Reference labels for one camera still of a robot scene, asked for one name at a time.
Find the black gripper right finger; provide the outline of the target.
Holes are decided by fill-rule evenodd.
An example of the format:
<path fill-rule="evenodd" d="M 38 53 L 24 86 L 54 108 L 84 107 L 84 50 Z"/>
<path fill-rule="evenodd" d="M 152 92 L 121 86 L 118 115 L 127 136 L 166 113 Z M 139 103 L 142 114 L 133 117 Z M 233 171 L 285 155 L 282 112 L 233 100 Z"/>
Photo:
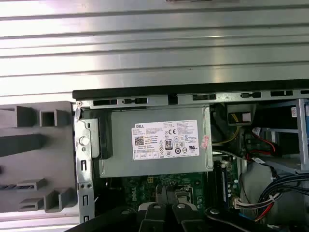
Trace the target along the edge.
<path fill-rule="evenodd" d="M 237 213 L 218 209 L 207 208 L 203 213 L 193 209 L 190 204 L 181 203 L 177 198 L 174 186 L 166 187 L 168 203 L 184 232 L 307 232 L 306 226 L 279 226 L 261 225 Z"/>

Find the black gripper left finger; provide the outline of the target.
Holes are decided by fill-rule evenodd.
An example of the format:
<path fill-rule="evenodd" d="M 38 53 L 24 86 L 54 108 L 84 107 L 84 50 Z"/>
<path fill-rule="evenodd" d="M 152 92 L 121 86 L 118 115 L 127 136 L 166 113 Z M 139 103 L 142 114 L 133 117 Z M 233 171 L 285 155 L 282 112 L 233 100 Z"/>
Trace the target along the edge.
<path fill-rule="evenodd" d="M 156 187 L 156 201 L 144 203 L 138 211 L 120 206 L 68 229 L 69 232 L 162 232 L 167 214 L 167 191 Z"/>

